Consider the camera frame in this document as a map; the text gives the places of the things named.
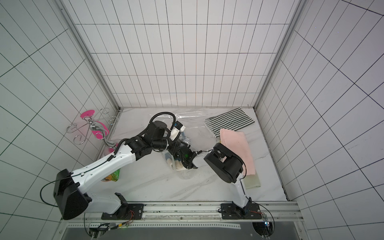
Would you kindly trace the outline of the clear plastic vacuum bag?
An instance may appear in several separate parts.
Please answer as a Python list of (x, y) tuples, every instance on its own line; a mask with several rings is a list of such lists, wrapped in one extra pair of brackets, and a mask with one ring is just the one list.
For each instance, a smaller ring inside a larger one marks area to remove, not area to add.
[[(157, 117), (167, 115), (172, 118), (171, 127), (162, 121), (156, 121)], [(132, 138), (125, 138), (117, 144), (114, 155), (117, 156), (123, 146), (130, 147), (130, 153), (135, 160), (143, 158), (152, 152), (168, 152), (172, 159), (179, 162), (187, 170), (197, 169), (194, 161), (201, 154), (210, 153), (213, 150), (193, 151), (191, 145), (181, 139), (185, 126), (177, 121), (175, 114), (171, 112), (160, 112), (149, 120), (144, 130)]]

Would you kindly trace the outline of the pink towel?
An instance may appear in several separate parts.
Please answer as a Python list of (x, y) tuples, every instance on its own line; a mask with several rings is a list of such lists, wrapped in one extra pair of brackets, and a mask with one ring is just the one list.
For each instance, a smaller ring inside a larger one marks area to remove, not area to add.
[(220, 140), (225, 147), (243, 160), (244, 169), (247, 168), (247, 175), (256, 174), (251, 148), (243, 132), (220, 129)]

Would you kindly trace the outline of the blue and beige towel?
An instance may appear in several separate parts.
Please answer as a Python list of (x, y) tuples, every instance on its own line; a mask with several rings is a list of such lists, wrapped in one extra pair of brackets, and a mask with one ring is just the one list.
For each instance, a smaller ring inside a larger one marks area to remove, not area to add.
[(164, 152), (164, 158), (165, 158), (165, 161), (166, 163), (169, 165), (169, 167), (172, 169), (172, 170), (175, 170), (175, 171), (184, 171), (184, 170), (187, 170), (183, 164), (181, 163), (180, 160), (176, 160), (168, 151), (165, 151)]

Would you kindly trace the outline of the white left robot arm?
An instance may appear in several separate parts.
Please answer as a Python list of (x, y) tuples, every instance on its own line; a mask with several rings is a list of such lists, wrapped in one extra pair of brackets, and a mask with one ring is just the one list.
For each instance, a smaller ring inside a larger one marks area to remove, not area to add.
[(69, 172), (67, 169), (57, 174), (53, 197), (64, 220), (71, 220), (83, 213), (103, 213), (122, 219), (128, 212), (125, 198), (98, 196), (90, 191), (105, 177), (132, 164), (153, 150), (164, 151), (180, 143), (180, 134), (185, 126), (176, 121), (170, 129), (160, 121), (150, 122), (137, 136), (122, 139), (115, 150), (96, 162)]

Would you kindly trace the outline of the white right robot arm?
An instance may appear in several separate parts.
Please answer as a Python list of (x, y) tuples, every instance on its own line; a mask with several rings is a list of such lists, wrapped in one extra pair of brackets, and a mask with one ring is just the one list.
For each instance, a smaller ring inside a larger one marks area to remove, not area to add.
[(247, 174), (244, 169), (245, 163), (229, 148), (217, 143), (210, 150), (193, 151), (188, 143), (177, 141), (168, 147), (168, 152), (178, 170), (194, 170), (209, 166), (221, 180), (235, 186), (237, 196), (233, 200), (235, 209), (242, 214), (249, 212), (253, 202), (243, 185), (243, 179)]

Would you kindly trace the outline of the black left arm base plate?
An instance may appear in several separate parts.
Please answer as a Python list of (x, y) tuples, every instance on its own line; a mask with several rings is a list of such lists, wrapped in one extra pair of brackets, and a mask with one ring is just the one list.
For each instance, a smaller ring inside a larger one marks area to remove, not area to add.
[(141, 220), (144, 211), (144, 204), (129, 204), (120, 193), (115, 193), (119, 198), (121, 206), (113, 213), (103, 213), (102, 220)]

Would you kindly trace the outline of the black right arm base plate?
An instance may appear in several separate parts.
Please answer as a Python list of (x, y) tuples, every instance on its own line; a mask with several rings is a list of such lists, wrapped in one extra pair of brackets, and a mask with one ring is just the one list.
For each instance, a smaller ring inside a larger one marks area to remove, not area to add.
[(218, 212), (223, 220), (261, 220), (262, 213), (258, 204), (250, 203), (240, 208), (234, 203), (221, 204)]

